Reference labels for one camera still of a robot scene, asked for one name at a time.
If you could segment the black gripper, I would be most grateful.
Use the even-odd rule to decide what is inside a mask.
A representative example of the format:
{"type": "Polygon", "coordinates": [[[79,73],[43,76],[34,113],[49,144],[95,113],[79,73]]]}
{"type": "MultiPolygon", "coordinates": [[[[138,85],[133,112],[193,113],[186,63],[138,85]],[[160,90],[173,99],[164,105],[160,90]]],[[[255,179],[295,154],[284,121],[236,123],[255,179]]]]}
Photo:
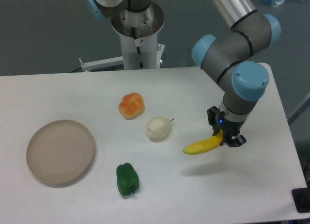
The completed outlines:
{"type": "Polygon", "coordinates": [[[247,140],[240,134],[240,129],[245,123],[244,121],[231,121],[225,117],[225,112],[220,111],[216,106],[212,106],[207,110],[208,123],[212,127],[212,136],[217,135],[220,131],[223,132],[223,140],[221,145],[228,147],[240,147],[247,140]]]}

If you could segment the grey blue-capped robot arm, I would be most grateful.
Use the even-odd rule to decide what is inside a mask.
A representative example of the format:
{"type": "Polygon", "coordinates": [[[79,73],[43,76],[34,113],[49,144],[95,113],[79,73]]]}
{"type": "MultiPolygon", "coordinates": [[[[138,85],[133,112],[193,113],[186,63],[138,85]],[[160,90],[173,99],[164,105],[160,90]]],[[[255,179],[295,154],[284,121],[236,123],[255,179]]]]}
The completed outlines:
{"type": "MultiPolygon", "coordinates": [[[[164,24],[162,9],[151,0],[86,0],[98,19],[111,19],[121,41],[125,69],[159,67],[157,34],[164,24]]],[[[221,144],[239,147],[246,142],[240,129],[269,83],[264,66],[251,56],[275,43],[281,34],[278,20],[261,15],[251,0],[212,0],[232,30],[220,40],[205,35],[191,57],[224,92],[219,106],[208,109],[214,134],[221,144]]]]}

